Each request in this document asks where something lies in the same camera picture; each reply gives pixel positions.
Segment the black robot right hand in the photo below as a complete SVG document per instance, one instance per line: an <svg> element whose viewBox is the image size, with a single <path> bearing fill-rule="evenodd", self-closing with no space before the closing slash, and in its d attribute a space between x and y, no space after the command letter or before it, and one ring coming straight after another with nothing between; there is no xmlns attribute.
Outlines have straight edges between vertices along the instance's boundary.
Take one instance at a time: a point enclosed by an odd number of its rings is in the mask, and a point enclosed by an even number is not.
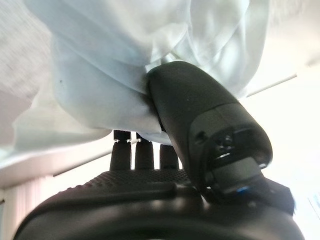
<svg viewBox="0 0 320 240"><path fill-rule="evenodd" d="M290 189L266 178L263 128L215 79L175 61L146 75L171 146L116 131L109 171L38 205L16 240L301 240Z"/></svg>

